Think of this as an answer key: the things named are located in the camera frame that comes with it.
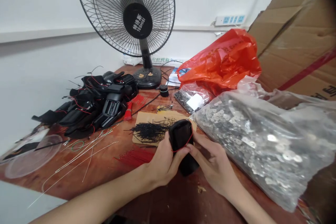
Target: brown paper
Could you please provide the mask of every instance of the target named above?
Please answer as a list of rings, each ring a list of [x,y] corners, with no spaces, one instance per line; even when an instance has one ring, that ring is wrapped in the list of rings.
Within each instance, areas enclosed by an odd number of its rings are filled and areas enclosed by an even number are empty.
[[[136,118],[136,123],[152,123],[154,121],[164,121],[163,123],[167,123],[169,125],[173,125],[176,121],[187,119],[191,122],[192,128],[196,130],[197,125],[193,120],[190,120],[187,116],[184,116],[176,111],[159,111],[158,113],[147,113],[147,112],[139,112]],[[135,136],[133,134],[132,138],[133,143],[136,144],[146,144],[146,145],[153,145],[158,146],[159,143],[149,143],[146,142],[146,139],[141,139],[138,136]]]

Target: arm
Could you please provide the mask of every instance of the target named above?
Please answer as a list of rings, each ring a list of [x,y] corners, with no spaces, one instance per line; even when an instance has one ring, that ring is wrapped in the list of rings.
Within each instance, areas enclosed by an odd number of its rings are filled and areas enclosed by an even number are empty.
[[[222,146],[196,132],[194,140],[210,152],[211,158],[207,160],[193,145],[187,145],[212,188],[230,201],[249,224],[275,224],[240,183]]]
[[[31,224],[102,223],[139,195],[168,184],[176,175],[182,159],[189,152],[188,148],[183,148],[173,158],[171,149],[166,133],[150,163],[79,195],[32,221]]]

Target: power strip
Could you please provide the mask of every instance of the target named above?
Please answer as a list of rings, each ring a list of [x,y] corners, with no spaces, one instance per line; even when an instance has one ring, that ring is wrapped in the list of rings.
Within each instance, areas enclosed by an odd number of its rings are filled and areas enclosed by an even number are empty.
[[[246,15],[227,15],[216,17],[215,26],[233,26],[242,25],[245,22]]]

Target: fan grille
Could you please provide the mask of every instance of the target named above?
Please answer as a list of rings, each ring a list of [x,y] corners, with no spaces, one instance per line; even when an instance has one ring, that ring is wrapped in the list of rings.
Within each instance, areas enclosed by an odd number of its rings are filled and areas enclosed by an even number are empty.
[[[159,51],[168,40],[175,20],[175,0],[80,0],[82,7],[96,30],[116,50],[135,57],[143,56],[143,47],[151,55]],[[123,13],[132,4],[144,5],[149,11],[153,28],[146,39],[133,37],[125,28]]]

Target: human hand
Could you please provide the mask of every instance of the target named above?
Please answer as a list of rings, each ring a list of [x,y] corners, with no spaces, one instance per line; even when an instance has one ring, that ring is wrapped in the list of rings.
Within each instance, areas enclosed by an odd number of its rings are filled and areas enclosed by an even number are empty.
[[[224,148],[219,143],[212,142],[196,132],[193,133],[193,138],[210,152],[211,158],[207,160],[195,146],[187,144],[190,154],[200,165],[208,183],[224,197],[234,196],[242,185],[233,171]]]
[[[149,163],[144,164],[146,176],[150,180],[149,191],[156,187],[167,185],[176,175],[182,159],[189,151],[189,148],[184,147],[176,152],[173,157],[172,146],[167,131],[164,139],[159,143],[153,159]]]

